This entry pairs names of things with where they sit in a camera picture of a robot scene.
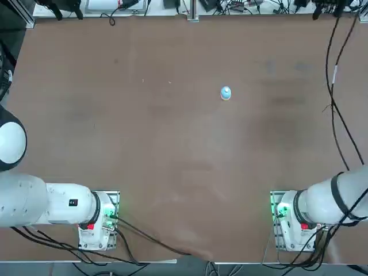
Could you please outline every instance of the white robot link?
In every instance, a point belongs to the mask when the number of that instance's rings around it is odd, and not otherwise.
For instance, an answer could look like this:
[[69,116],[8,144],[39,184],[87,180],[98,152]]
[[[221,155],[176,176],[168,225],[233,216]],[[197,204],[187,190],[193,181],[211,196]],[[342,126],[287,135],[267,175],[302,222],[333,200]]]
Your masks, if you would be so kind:
[[0,227],[78,224],[81,249],[114,249],[119,192],[12,173],[26,147],[24,126],[0,105]]
[[[355,225],[368,218],[368,167],[340,173],[306,190],[286,191],[275,208],[287,251],[313,251],[317,225]],[[357,200],[359,203],[350,212]]]

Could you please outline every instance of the small bottle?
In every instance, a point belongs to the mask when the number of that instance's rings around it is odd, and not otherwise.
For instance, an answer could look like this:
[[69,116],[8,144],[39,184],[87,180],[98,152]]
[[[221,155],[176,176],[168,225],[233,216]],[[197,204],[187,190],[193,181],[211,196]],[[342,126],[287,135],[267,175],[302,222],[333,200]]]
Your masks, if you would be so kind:
[[228,86],[224,86],[222,89],[221,89],[221,99],[223,99],[224,101],[227,101],[230,99],[231,97],[231,89],[230,87]]

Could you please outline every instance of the black label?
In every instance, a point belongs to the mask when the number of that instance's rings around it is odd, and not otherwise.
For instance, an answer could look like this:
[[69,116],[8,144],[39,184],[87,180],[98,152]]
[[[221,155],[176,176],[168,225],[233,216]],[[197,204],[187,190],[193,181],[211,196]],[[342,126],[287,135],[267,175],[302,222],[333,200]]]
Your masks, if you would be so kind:
[[78,200],[69,200],[69,207],[78,206]]

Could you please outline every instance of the brown table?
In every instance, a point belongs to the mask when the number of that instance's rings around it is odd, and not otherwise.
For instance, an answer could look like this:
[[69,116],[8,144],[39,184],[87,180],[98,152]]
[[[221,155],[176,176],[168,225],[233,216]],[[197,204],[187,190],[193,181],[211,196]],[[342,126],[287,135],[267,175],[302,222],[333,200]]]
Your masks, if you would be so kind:
[[[341,20],[332,62],[350,27]],[[18,171],[119,189],[121,214],[180,250],[260,262],[270,190],[343,170],[331,132],[324,58],[334,20],[310,16],[42,21],[26,33],[8,108],[29,146]],[[336,100],[368,156],[368,28],[341,59]],[[220,99],[231,87],[230,101]],[[359,162],[336,122],[351,167]],[[44,227],[77,243],[75,227]],[[328,262],[366,263],[367,226],[341,229]],[[2,260],[71,260],[1,230]],[[176,255],[126,231],[140,260]],[[126,258],[124,247],[111,252]],[[290,260],[282,254],[281,260]],[[275,262],[269,249],[267,262]]]

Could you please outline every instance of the floor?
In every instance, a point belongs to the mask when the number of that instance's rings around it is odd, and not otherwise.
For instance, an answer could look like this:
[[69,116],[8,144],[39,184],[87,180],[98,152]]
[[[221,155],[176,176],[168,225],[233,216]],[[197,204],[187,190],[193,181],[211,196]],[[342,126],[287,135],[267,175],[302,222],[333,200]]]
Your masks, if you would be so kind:
[[[134,272],[137,268],[131,264],[109,264],[106,267],[100,268],[88,265],[78,265],[88,275],[94,275],[99,271],[114,271],[117,275],[128,275]],[[147,268],[139,271],[137,276],[147,275],[204,275],[206,262],[203,262],[197,258],[184,257],[178,260],[177,264],[151,264]],[[232,270],[232,265],[221,265],[220,275],[228,275]],[[70,263],[3,263],[0,264],[0,271],[2,276],[11,275],[37,275],[37,276],[81,276],[82,274]],[[238,276],[256,276],[256,275],[282,275],[283,271],[272,270],[267,267],[263,267],[259,264],[245,265],[242,270],[237,274]],[[306,272],[302,269],[295,269],[289,273],[289,276],[328,276],[328,275],[362,275],[347,266],[340,265],[325,265],[315,272]]]
[[[32,5],[32,1],[28,0],[28,6]],[[17,57],[25,31],[24,24],[15,14],[10,12],[6,7],[0,4],[0,25],[7,26],[7,29],[0,29],[0,39],[2,39],[9,47],[12,54]],[[115,263],[100,268],[78,264],[88,275],[93,275],[99,271],[115,271],[118,275],[128,275],[137,268],[131,264]],[[144,275],[203,275],[206,262],[194,257],[184,257],[178,260],[177,264],[151,264],[143,269],[137,276]],[[231,265],[221,265],[219,274],[228,275],[232,270]],[[0,263],[0,273],[2,276],[10,275],[38,275],[38,276],[79,276],[82,275],[70,263]],[[282,275],[283,271],[272,270],[259,264],[245,265],[238,275]],[[312,272],[306,272],[301,269],[295,269],[289,275],[312,275]],[[322,275],[360,275],[347,266],[340,265],[324,265],[318,271],[313,272],[315,276]]]

